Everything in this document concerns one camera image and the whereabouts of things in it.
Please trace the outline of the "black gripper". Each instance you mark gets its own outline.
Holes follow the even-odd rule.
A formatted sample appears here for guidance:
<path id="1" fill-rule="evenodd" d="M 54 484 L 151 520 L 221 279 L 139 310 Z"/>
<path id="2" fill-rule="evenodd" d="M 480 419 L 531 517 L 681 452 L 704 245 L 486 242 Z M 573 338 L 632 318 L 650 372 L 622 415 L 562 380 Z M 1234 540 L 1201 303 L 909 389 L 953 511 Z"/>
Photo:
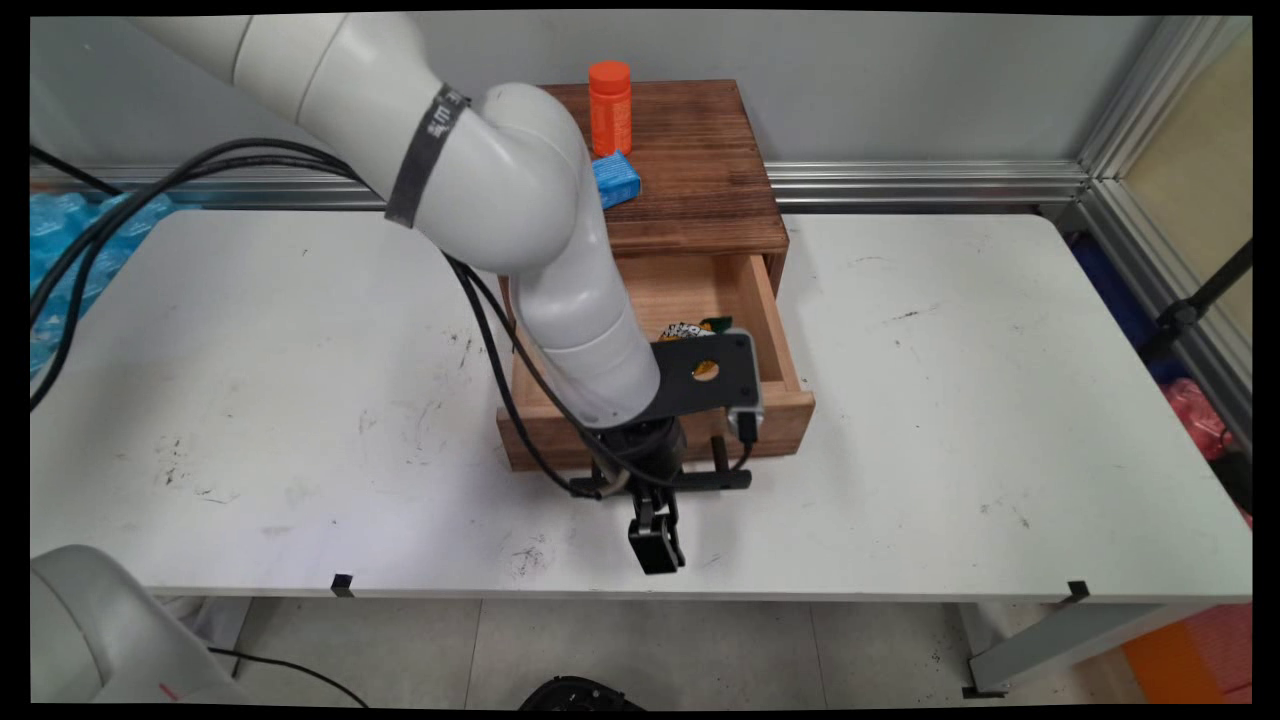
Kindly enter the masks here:
<path id="1" fill-rule="evenodd" d="M 687 439 L 673 416 L 637 421 L 591 434 L 593 475 L 599 493 L 618 493 L 632 482 L 635 519 L 628 542 L 645 575 L 673 574 L 686 565 L 678 539 L 675 488 L 684 471 Z"/>

